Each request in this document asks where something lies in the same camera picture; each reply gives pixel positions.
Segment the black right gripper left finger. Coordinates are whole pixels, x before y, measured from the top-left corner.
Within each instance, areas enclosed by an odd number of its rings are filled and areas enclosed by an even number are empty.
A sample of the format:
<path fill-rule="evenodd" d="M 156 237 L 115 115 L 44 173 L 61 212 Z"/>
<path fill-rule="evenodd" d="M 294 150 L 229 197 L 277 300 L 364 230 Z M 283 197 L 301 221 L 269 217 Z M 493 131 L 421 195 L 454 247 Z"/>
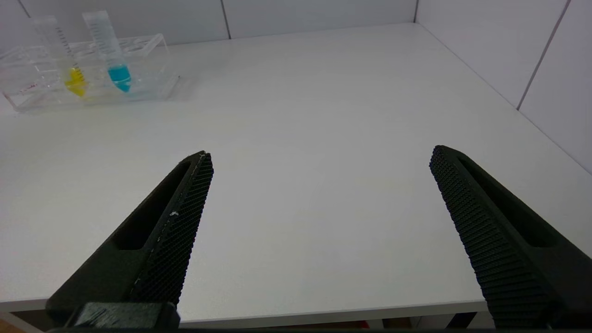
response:
<path fill-rule="evenodd" d="M 214 168 L 184 158 L 46 302 L 57 329 L 176 329 Z"/>

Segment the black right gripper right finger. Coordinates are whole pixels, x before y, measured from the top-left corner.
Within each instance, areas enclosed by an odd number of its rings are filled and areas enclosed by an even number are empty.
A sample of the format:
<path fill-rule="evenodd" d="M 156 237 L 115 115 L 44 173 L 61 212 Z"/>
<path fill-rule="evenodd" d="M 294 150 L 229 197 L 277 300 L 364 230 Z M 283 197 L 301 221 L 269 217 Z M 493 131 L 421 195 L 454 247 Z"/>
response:
<path fill-rule="evenodd" d="M 590 257 L 459 150 L 429 167 L 495 326 L 589 329 Z"/>

